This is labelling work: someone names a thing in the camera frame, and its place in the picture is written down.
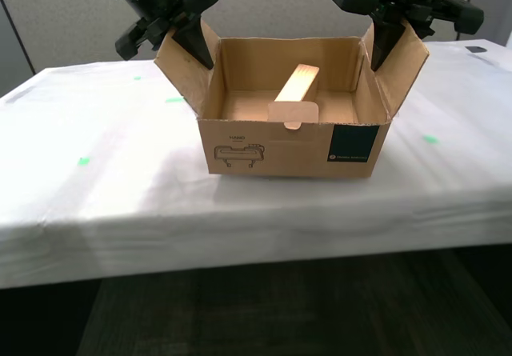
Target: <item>box flap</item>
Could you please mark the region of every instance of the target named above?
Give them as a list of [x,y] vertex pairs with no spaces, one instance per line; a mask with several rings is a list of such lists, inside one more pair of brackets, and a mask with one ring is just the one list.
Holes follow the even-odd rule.
[[[376,81],[384,95],[390,117],[396,115],[413,86],[416,77],[429,56],[429,51],[416,35],[413,27],[404,20],[406,30],[390,55],[375,72]],[[366,55],[371,61],[374,44],[374,25],[362,38]]]
[[[215,63],[220,38],[205,22],[201,22],[201,25],[208,50]],[[215,68],[212,70],[206,68],[177,44],[172,36],[172,31],[167,34],[154,62],[182,94],[195,113],[201,116]]]

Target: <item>white tablecloth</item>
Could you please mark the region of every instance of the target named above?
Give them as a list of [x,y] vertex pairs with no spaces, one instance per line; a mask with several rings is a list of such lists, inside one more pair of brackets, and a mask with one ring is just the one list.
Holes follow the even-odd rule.
[[209,175],[152,62],[43,71],[0,100],[0,287],[512,242],[512,51],[428,47],[366,180]]

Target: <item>cardboard divider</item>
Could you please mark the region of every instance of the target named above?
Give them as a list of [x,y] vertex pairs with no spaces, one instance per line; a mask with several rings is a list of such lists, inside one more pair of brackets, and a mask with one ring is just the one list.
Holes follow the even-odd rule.
[[268,121],[284,122],[288,130],[298,130],[303,122],[318,122],[318,104],[315,102],[272,102],[268,109]]

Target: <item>gray wall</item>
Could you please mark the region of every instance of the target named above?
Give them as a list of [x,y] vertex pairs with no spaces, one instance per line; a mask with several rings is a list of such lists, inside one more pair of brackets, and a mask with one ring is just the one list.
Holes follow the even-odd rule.
[[512,31],[512,0],[471,0],[486,13],[486,20],[475,36],[461,35],[463,40],[484,38],[506,45]]
[[[136,20],[122,0],[6,0],[36,70],[118,60],[117,37]],[[300,38],[361,35],[367,17],[341,12],[330,0],[221,0],[205,13],[221,36]],[[450,24],[437,40],[453,40]],[[152,58],[145,48],[139,58]]]
[[32,76],[7,14],[0,6],[0,97]]

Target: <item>floor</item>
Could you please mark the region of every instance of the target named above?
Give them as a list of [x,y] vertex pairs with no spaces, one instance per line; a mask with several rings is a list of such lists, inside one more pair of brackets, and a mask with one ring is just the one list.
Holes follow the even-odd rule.
[[512,246],[0,291],[0,354],[510,355]]

